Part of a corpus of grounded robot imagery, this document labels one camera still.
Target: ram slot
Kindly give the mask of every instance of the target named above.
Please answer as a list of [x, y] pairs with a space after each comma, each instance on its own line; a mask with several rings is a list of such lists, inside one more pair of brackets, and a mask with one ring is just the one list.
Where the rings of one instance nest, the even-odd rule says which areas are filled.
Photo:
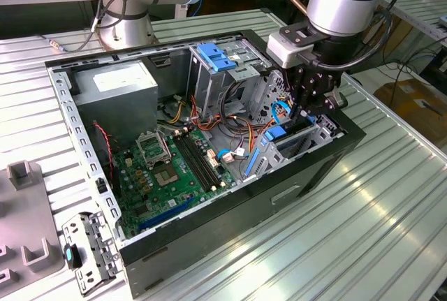
[[206, 177], [206, 174], [200, 169], [200, 167], [194, 162], [194, 155], [191, 154], [188, 147], [183, 141], [183, 138], [174, 139], [174, 143], [179, 149], [180, 153], [183, 156], [183, 159], [188, 164], [192, 173], [196, 176], [197, 180], [200, 182], [200, 185], [205, 191], [209, 191], [213, 184], [209, 183]]
[[184, 154], [184, 158], [194, 175], [198, 178], [200, 185], [205, 191], [212, 190], [213, 186], [219, 185], [219, 180], [211, 166], [203, 158], [202, 154], [188, 136], [175, 140], [175, 144]]
[[198, 150], [196, 144], [190, 139], [190, 137], [185, 138], [185, 142], [187, 147], [194, 152], [194, 154], [197, 154], [197, 159], [199, 164], [203, 167], [205, 172], [207, 173], [207, 176], [211, 183], [215, 186], [219, 184], [219, 180], [217, 179], [216, 173], [214, 173], [213, 169], [211, 168], [211, 165], [205, 160], [204, 156], [200, 153]]

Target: slotted aluminum surface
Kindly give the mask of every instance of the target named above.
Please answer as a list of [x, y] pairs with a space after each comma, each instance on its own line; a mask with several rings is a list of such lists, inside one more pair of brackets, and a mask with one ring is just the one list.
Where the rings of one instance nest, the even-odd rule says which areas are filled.
[[[391, 1], [381, 0], [380, 4], [385, 7]], [[447, 37], [447, 28], [438, 23], [447, 15], [447, 0], [397, 0], [391, 12], [435, 41]]]
[[[246, 28], [266, 40], [280, 25], [253, 10], [154, 28], [161, 41]], [[74, 48], [85, 36], [50, 38]], [[82, 53], [101, 50], [93, 40]], [[0, 53], [0, 167], [41, 165], [64, 246], [62, 223], [95, 210], [43, 68], [66, 54], [37, 37], [0, 41]], [[367, 133], [359, 147], [300, 202], [139, 300], [429, 300], [447, 276], [447, 159], [347, 76], [342, 92], [344, 112]], [[3, 301], [66, 298], [80, 296], [65, 266]], [[87, 299], [129, 300], [124, 275]]]

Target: cardboard box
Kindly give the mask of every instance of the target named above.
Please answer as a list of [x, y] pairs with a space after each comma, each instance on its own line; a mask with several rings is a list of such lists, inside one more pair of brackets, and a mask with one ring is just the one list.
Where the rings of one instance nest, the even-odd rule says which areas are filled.
[[[389, 105], [394, 82], [374, 93]], [[411, 79], [397, 83], [392, 110], [438, 148], [447, 145], [447, 100], [422, 82]]]

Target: motherboard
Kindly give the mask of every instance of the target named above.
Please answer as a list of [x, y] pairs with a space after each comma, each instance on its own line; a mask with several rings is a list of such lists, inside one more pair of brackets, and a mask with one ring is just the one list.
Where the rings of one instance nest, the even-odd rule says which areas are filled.
[[198, 129], [167, 137], [160, 131], [148, 133], [134, 146], [115, 152], [125, 236], [133, 237], [235, 186], [215, 155]]

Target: green circuit board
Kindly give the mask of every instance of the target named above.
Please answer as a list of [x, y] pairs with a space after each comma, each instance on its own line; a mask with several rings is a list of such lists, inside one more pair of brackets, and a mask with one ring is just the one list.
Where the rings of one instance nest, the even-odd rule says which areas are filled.
[[[207, 160], [206, 151], [211, 147], [203, 134], [194, 129], [189, 133], [189, 138]], [[216, 186], [216, 190], [202, 188], [189, 166], [191, 161], [182, 156], [175, 144], [175, 138], [170, 136], [164, 140], [171, 160], [168, 163], [158, 163], [151, 170], [147, 167], [137, 144], [113, 154], [121, 187], [121, 195], [117, 197], [122, 211], [120, 225], [127, 238], [142, 232], [147, 225], [161, 223], [235, 186], [231, 174], [220, 166], [219, 170], [212, 168], [221, 182], [220, 186]], [[162, 149], [157, 147], [156, 140], [147, 141], [142, 147], [146, 151], [145, 156], [156, 156], [162, 152]]]

